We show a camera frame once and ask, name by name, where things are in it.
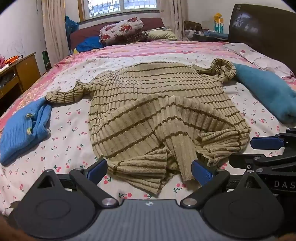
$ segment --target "window frame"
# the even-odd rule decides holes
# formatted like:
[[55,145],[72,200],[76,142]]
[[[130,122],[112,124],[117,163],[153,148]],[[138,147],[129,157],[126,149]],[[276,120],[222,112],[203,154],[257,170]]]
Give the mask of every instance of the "window frame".
[[118,0],[120,3],[120,10],[116,11],[116,12],[108,12],[108,13],[104,13],[104,14],[98,14],[95,16],[90,16],[89,13],[89,2],[88,0],[82,0],[83,3],[83,8],[84,8],[84,20],[89,20],[89,19],[94,19],[94,18],[99,18],[99,17],[103,17],[103,16],[112,16],[112,15],[116,15],[118,13],[132,13],[132,12],[143,12],[145,13],[145,11],[151,11],[151,10],[159,10],[159,4],[160,4],[160,0],[156,0],[156,6],[157,7],[152,7],[152,8],[136,8],[136,9],[124,9],[124,1],[123,0]]

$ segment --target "curtain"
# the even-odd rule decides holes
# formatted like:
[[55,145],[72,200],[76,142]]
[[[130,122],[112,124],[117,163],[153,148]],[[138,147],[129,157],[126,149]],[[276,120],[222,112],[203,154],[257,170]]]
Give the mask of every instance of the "curtain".
[[160,16],[164,26],[181,40],[187,19],[187,0],[160,0]]
[[69,55],[65,28],[65,0],[42,0],[45,43],[51,65]]

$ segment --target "yellow pillow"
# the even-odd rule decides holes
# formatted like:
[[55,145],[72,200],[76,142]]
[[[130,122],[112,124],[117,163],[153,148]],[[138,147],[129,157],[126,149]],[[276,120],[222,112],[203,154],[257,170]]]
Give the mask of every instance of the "yellow pillow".
[[148,39],[155,40],[155,39],[168,39],[170,41],[176,41],[177,36],[169,30],[151,30],[148,33]]

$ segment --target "window sill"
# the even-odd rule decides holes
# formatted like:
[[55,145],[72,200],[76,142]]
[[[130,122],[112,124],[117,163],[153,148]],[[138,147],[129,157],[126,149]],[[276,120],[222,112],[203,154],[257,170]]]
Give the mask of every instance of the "window sill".
[[78,24],[84,24],[84,23],[91,23],[93,21],[97,21],[99,19],[108,19],[108,18],[112,18],[112,17],[116,17],[116,16],[124,16],[124,15],[131,15],[131,14],[139,14],[139,13],[159,13],[159,10],[155,9],[155,10],[139,10],[139,11],[129,11],[129,12],[116,12],[113,14],[108,14],[108,15],[103,15],[103,16],[98,16],[98,17],[94,17],[88,20],[84,20],[79,22]]

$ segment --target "teal fluffy cloth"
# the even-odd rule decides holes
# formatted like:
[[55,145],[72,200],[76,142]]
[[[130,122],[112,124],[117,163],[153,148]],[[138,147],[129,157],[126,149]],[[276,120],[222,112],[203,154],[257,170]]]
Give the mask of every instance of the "teal fluffy cloth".
[[45,128],[52,107],[45,98],[33,101],[10,117],[0,139],[0,163],[9,165],[48,135]]
[[236,78],[282,123],[296,123],[296,92],[276,74],[234,64]]

